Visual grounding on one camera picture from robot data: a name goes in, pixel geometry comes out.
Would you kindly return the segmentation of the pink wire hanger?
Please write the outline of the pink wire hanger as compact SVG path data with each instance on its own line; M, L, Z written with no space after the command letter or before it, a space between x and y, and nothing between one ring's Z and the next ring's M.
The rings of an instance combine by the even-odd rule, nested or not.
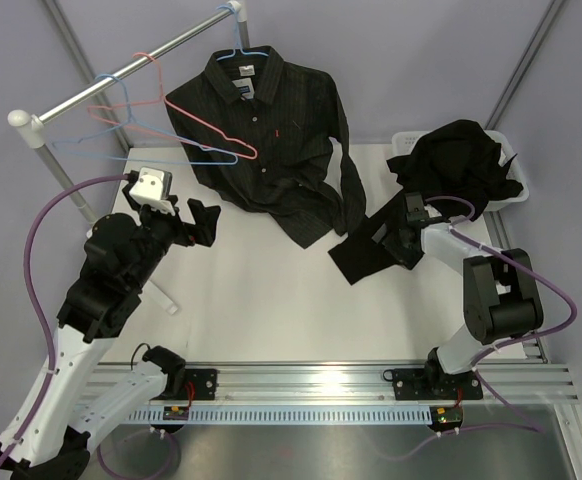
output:
M224 130L218 126L209 123L208 121L194 115L188 110L181 108L180 106L174 104L167 99L164 92L163 86L163 71L162 66L157 58L146 52L135 52L133 54L134 59L148 60L157 70L157 80L158 80L158 98L156 100L146 100L139 102L131 102L129 100L128 90L126 84L122 78L114 74L102 74L98 75L97 79L110 79L116 85L119 85L124 94L125 101L123 103L113 104L112 106L106 106L103 104L90 105L87 107L87 112L92 119L101 121L110 126L109 130L120 130L124 128L130 128L131 130L139 131L140 133L145 133L150 136L155 136L159 138L166 138L177 140L179 143L184 145L193 146L205 153L218 153L230 157L230 160L215 162L215 161L190 161L192 165L220 165L220 166L232 166L238 163L240 159L244 160L256 160L258 158L258 150L248 144L247 142L229 136ZM198 140L182 136L176 132L170 133L166 130L161 130L153 127L149 124L139 121L134 113L134 107L145 107L152 106L154 104L162 103L166 108L168 113L178 113L180 116L191 120L194 124L201 126L203 129L212 132L216 136L219 136L223 142L226 144L237 145L238 150L220 148L215 144L202 143Z

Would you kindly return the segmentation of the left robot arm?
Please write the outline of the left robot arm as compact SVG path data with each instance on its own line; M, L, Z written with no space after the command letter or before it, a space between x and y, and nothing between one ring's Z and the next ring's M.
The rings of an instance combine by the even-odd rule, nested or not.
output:
M85 262L47 331L49 348L32 390L0 434L0 471L14 479L77 479L102 441L137 407L153 399L190 393L186 362L155 346L81 412L75 410L87 381L140 306L149 277L174 246L213 245L221 209L190 199L185 223L172 200L161 211L132 205L100 218L85 242Z

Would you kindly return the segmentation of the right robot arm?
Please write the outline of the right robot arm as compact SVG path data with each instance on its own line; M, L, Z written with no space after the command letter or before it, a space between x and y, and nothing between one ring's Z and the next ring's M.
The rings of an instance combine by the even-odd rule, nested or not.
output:
M462 240L452 220L431 215L418 193L400 194L396 211L374 236L400 267L412 270L426 256L437 259L462 280L464 324L450 340L430 351L423 366L383 373L399 401L481 400L483 387L474 358L499 340L520 339L542 326L544 315L536 280L521 249L494 250Z

